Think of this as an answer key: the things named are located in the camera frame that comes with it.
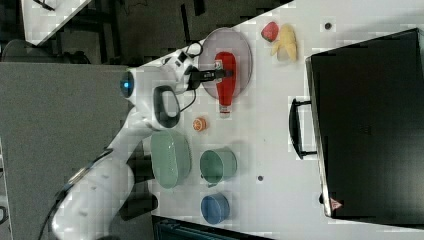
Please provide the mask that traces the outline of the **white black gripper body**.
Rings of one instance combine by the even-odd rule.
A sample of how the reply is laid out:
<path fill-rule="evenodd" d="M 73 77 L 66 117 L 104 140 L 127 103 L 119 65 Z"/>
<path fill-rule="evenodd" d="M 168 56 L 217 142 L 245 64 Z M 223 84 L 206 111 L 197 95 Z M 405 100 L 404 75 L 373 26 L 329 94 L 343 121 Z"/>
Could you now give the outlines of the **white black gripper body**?
<path fill-rule="evenodd" d="M 216 79 L 216 72 L 214 70 L 200 71 L 194 66 L 189 66 L 184 74 L 188 76 L 188 90 L 196 90 L 201 83 Z"/>

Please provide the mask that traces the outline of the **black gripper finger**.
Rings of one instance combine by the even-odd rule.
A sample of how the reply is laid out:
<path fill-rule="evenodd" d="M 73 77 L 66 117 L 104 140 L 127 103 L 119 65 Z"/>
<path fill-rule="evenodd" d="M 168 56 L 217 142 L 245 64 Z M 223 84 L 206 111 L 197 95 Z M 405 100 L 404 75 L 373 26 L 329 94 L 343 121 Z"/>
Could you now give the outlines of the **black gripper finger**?
<path fill-rule="evenodd" d="M 233 71 L 225 70 L 225 69 L 215 70 L 215 76 L 216 77 L 231 77 L 233 76 Z"/>

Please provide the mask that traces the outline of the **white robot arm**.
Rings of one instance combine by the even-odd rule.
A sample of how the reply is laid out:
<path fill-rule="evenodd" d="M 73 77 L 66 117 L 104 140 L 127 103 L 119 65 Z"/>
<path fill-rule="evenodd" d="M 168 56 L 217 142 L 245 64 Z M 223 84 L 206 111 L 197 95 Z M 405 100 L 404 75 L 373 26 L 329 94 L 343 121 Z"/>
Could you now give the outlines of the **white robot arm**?
<path fill-rule="evenodd" d="M 193 56 L 181 52 L 160 66 L 126 70 L 120 89 L 133 108 L 104 152 L 72 176 L 51 208 L 51 228 L 57 240 L 104 240 L 110 224 L 128 199 L 135 175 L 128 160 L 140 141 L 157 131 L 175 127 L 182 109 L 172 97 L 197 89 L 201 83 L 236 75 L 234 60 L 216 58 L 213 67 L 200 70 Z"/>

